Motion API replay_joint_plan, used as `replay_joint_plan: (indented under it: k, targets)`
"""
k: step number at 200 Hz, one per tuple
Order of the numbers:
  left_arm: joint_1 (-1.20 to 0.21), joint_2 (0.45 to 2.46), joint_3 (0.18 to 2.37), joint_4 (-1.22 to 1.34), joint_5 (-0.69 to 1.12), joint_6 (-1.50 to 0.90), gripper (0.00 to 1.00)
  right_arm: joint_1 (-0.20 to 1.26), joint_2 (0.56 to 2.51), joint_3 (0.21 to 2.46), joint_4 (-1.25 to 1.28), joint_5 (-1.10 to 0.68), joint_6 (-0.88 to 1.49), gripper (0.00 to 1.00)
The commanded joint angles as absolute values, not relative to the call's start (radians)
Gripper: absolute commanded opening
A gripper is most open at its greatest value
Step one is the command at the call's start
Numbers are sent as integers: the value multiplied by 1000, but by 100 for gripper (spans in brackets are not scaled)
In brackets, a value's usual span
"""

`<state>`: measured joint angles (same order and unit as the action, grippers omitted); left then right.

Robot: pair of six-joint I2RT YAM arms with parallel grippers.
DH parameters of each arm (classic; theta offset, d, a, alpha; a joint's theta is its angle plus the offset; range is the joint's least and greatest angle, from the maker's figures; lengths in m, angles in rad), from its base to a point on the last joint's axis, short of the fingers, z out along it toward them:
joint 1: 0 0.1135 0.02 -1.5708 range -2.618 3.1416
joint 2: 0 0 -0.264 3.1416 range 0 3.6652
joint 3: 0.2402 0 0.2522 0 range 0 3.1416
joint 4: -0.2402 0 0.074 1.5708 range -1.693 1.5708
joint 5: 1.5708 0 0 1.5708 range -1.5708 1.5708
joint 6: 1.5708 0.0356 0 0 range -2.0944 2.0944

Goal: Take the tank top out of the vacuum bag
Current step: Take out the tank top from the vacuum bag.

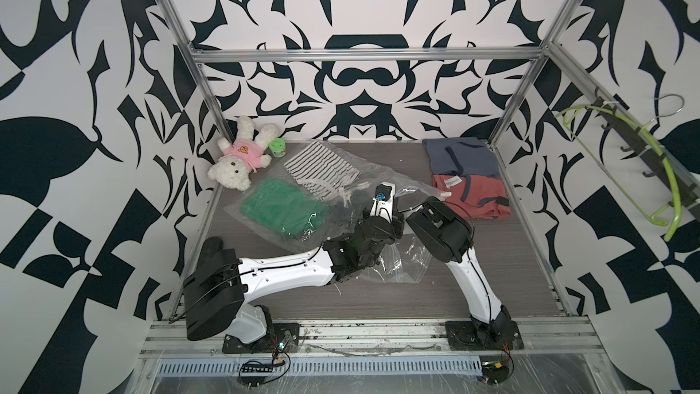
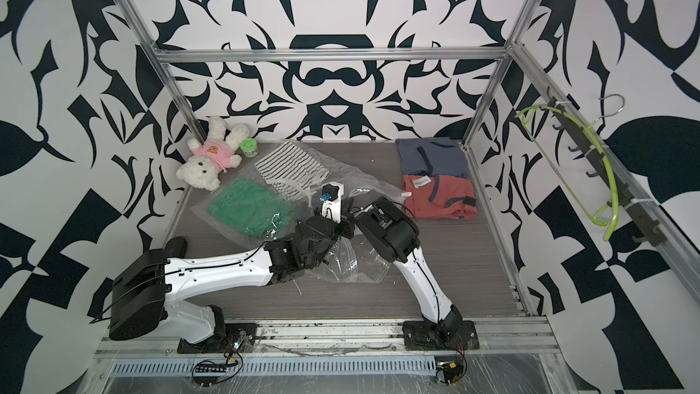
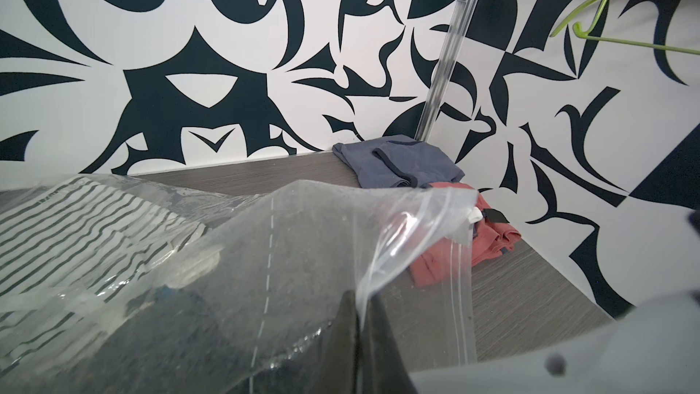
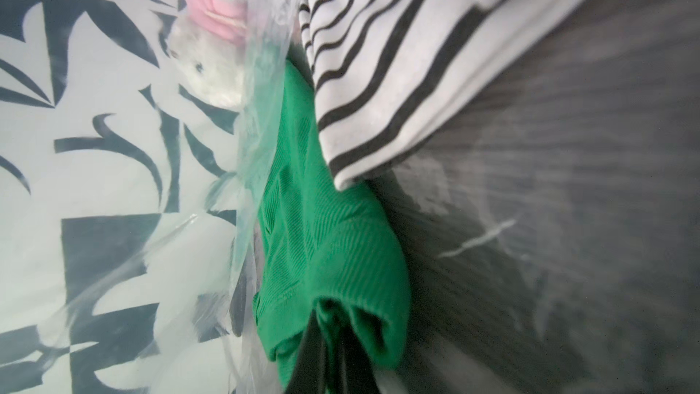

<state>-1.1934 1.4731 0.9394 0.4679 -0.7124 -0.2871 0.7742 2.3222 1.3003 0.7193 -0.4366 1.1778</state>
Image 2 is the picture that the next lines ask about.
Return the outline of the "red tank top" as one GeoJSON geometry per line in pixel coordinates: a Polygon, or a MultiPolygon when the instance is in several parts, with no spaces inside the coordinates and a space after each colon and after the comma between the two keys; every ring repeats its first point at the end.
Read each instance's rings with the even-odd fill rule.
{"type": "Polygon", "coordinates": [[[404,175],[404,205],[417,219],[471,220],[478,215],[472,182],[451,175],[404,175]]]}

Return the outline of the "striped white black garment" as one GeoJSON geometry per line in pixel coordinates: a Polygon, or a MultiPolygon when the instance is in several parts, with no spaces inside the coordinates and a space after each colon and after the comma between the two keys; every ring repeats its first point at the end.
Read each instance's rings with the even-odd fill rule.
{"type": "Polygon", "coordinates": [[[254,167],[267,184],[291,202],[309,199],[330,175],[326,166],[293,142],[277,146],[254,167]]]}

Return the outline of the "green garment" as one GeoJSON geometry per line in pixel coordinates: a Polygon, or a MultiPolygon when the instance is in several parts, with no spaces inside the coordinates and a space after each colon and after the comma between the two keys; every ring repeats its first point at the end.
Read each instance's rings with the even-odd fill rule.
{"type": "Polygon", "coordinates": [[[233,179],[206,208],[228,228],[261,238],[290,223],[295,206],[278,193],[247,178],[233,179]]]}

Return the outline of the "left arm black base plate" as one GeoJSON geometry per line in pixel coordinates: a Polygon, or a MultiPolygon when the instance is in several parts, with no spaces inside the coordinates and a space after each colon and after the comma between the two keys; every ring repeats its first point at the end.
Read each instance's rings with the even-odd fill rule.
{"type": "Polygon", "coordinates": [[[257,323],[226,323],[225,332],[215,332],[204,341],[191,344],[184,339],[178,344],[178,354],[226,354],[230,351],[249,352],[257,339],[257,323]]]}

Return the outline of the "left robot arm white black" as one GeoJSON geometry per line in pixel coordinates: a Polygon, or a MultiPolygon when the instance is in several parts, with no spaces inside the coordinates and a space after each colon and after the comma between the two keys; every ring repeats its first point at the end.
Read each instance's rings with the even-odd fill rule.
{"type": "Polygon", "coordinates": [[[112,302],[98,316],[109,321],[113,341],[147,335],[179,337],[199,344],[224,329],[218,311],[191,298],[230,288],[286,283],[324,263],[342,237],[352,238],[353,219],[314,215],[298,222],[293,233],[236,255],[206,258],[168,257],[147,251],[113,282],[112,302]]]}

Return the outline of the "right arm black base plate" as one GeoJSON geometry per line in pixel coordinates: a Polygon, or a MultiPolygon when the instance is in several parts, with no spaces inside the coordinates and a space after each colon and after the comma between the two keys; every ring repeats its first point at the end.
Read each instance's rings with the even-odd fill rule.
{"type": "Polygon", "coordinates": [[[479,350],[479,336],[471,320],[463,320],[457,330],[446,337],[428,321],[405,321],[402,324],[404,345],[408,350],[479,350]]]}

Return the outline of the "blue tank top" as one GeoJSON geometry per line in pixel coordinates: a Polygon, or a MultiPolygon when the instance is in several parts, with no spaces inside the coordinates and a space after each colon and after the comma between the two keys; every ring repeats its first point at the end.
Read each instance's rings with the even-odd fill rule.
{"type": "Polygon", "coordinates": [[[465,153],[448,137],[396,141],[404,175],[448,175],[468,179],[465,153]]]}

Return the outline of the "clear plastic vacuum bag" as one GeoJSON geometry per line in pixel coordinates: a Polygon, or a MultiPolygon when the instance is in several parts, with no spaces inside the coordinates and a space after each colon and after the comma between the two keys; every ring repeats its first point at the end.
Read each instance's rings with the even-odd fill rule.
{"type": "Polygon", "coordinates": [[[254,164],[258,160],[261,160],[262,157],[264,157],[274,148],[283,144],[283,142],[280,144],[264,146],[261,153],[257,157],[244,162],[238,169],[224,174],[222,177],[222,186],[213,193],[208,194],[198,204],[195,204],[191,208],[193,213],[224,235],[227,239],[231,240],[235,244],[238,244],[238,246],[244,249],[255,249],[261,244],[270,244],[273,241],[281,240],[288,235],[292,235],[295,231],[295,226],[299,222],[304,222],[313,215],[321,213],[322,187],[325,184],[328,184],[328,182],[340,182],[344,185],[342,203],[343,207],[350,210],[351,213],[355,213],[360,208],[370,204],[370,202],[377,200],[377,198],[381,196],[384,196],[394,202],[400,201],[401,191],[396,186],[381,181],[370,174],[364,173],[355,166],[344,162],[339,162],[338,160],[307,145],[295,142],[293,143],[303,148],[314,158],[319,160],[322,165],[326,166],[326,168],[330,171],[330,175],[326,180],[324,180],[323,184],[310,195],[309,199],[304,198],[301,201],[295,202],[288,201],[295,206],[295,212],[293,213],[292,220],[288,226],[286,226],[286,228],[277,233],[272,233],[271,235],[266,235],[261,238],[252,237],[228,228],[225,224],[209,215],[206,210],[210,202],[235,178],[247,178],[256,182],[257,184],[261,184],[265,188],[272,190],[275,193],[278,193],[277,189],[273,188],[273,186],[264,181],[257,169],[255,169],[254,164]]]}

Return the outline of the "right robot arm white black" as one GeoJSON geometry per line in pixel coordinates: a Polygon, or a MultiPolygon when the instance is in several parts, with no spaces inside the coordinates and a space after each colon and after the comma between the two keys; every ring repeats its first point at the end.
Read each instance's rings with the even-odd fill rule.
{"type": "Polygon", "coordinates": [[[445,344],[454,339],[463,317],[428,266],[412,213],[400,202],[381,196],[352,216],[373,249],[407,281],[427,324],[429,340],[445,344]]]}

